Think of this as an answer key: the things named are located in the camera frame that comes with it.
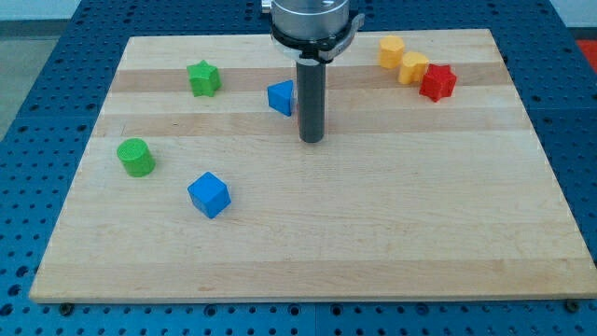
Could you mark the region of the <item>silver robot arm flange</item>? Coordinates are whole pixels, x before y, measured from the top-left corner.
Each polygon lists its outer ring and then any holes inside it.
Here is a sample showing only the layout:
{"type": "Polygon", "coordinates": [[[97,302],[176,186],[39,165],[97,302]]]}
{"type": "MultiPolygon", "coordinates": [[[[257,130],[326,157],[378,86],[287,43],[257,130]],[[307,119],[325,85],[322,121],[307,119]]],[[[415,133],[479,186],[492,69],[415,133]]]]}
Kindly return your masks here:
{"type": "Polygon", "coordinates": [[[351,0],[268,0],[261,5],[271,19],[273,46],[307,66],[333,62],[365,23],[351,0]]]}

